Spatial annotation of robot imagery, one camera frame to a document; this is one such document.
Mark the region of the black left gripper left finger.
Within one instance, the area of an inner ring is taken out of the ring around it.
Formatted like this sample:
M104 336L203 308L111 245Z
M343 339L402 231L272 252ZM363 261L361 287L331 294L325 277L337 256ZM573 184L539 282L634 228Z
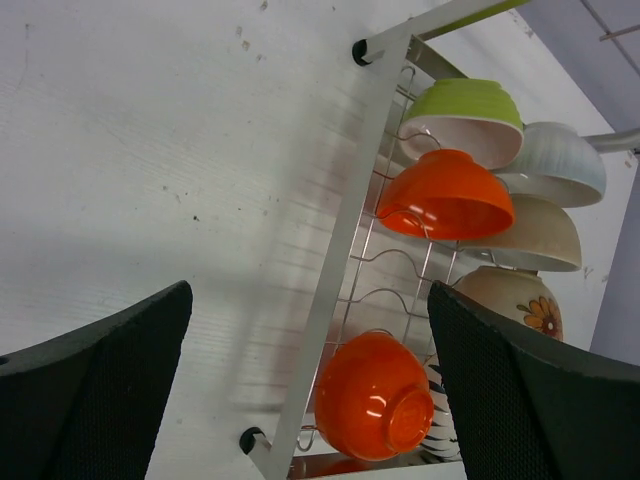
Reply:
M186 281L1 357L4 479L142 479L192 313Z

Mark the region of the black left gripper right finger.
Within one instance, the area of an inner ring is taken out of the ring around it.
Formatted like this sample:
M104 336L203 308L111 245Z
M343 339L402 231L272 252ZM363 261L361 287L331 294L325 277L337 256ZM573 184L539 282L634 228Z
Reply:
M427 309L467 478L638 478L638 366L547 337L441 282Z

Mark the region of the cream flower pattern bowl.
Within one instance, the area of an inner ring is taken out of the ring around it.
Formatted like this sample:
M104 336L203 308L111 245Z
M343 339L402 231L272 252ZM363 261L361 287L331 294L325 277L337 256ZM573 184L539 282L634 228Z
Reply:
M454 289L493 312L564 341L558 303L534 272L480 266L461 277Z

